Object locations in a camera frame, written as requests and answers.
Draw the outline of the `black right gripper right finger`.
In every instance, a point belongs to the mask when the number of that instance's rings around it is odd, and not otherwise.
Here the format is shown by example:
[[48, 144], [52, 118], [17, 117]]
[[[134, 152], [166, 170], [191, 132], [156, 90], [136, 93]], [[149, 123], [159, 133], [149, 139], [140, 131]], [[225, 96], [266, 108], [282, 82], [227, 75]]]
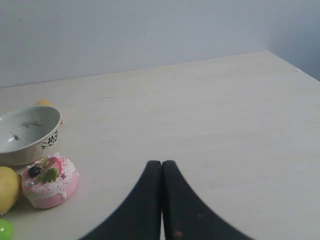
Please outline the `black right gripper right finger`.
[[250, 240], [211, 210], [193, 191], [178, 165], [161, 167], [162, 216], [167, 240]]

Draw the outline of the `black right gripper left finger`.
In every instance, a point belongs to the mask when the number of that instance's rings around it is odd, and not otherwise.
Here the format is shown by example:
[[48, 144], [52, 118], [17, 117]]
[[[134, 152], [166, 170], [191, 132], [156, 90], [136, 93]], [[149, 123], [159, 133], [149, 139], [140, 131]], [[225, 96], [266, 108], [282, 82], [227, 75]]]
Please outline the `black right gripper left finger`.
[[162, 164], [150, 160], [126, 199], [83, 240], [159, 240]]

